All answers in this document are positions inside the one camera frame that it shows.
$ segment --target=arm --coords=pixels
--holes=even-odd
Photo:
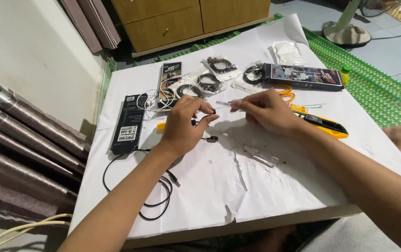
[[[276,91],[232,104],[232,111],[272,132],[286,135],[337,180],[367,216],[401,247],[401,176],[294,116]]]
[[[196,118],[197,110],[208,115],[193,127],[191,118]],[[196,146],[217,118],[210,104],[184,95],[171,110],[160,143],[79,223],[58,252],[119,251],[159,178]]]

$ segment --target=fan base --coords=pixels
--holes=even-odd
[[[349,25],[340,30],[336,25],[323,28],[325,39],[341,47],[355,48],[366,45],[371,41],[371,35],[360,26]]]

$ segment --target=clear vial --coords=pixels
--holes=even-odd
[[[270,168],[273,168],[278,163],[279,159],[272,156],[269,153],[260,151],[254,147],[245,145],[243,147],[244,152],[247,152],[251,157],[253,157],[256,161],[261,162]]]

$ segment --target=green mat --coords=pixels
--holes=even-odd
[[[275,14],[272,20],[259,24],[264,25],[282,18]],[[344,49],[330,43],[314,32],[303,27],[308,39],[309,48],[330,69],[341,69],[344,65],[352,67],[351,77],[346,89],[365,109],[379,127],[401,125],[401,83],[365,61],[360,60]],[[194,51],[222,43],[239,35],[234,31],[227,37],[212,40],[205,45],[194,44],[190,49],[168,58],[157,57],[157,62],[176,58]]]

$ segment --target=green bottle cap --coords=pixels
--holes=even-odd
[[[351,66],[343,66],[341,72],[343,72],[344,74],[351,72]]]

